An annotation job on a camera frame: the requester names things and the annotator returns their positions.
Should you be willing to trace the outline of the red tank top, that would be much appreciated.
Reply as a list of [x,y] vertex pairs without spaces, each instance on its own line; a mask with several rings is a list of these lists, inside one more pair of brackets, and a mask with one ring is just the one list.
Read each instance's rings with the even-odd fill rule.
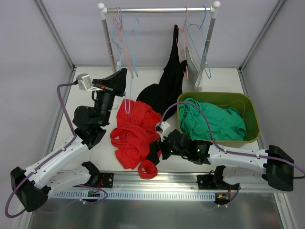
[[124,100],[116,115],[117,127],[110,133],[115,156],[125,169],[138,169],[142,179],[157,176],[156,165],[146,159],[150,143],[159,138],[155,127],[161,115],[141,101]]

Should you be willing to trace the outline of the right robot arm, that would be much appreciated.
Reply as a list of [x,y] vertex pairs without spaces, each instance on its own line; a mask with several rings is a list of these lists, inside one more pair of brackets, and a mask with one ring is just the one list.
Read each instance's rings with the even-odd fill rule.
[[150,143],[146,158],[157,165],[170,156],[180,156],[196,165],[215,165],[213,185],[218,189],[242,183],[268,185],[283,192],[294,189],[294,161],[278,146],[244,150],[191,140],[174,130]]

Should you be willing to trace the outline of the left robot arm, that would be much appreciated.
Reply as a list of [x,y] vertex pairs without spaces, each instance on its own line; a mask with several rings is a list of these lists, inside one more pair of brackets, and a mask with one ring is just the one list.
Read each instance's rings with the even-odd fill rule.
[[[58,99],[72,135],[40,161],[26,169],[16,167],[11,171],[12,195],[19,199],[25,211],[38,210],[50,196],[70,187],[98,186],[100,171],[90,161],[83,162],[68,172],[59,171],[74,158],[100,143],[106,133],[104,127],[109,125],[115,97],[125,94],[127,72],[126,68],[121,68],[102,79],[91,79],[87,73],[82,73],[74,82],[57,86]],[[62,100],[61,88],[75,85],[80,90],[91,92],[94,105],[78,106],[73,119],[70,119]]]

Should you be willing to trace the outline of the green tank top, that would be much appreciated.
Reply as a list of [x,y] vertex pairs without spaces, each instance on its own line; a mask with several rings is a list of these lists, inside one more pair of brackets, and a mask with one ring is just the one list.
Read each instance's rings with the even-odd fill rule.
[[233,107],[199,102],[190,97],[179,105],[179,124],[183,134],[193,140],[243,141],[247,134],[240,113]]

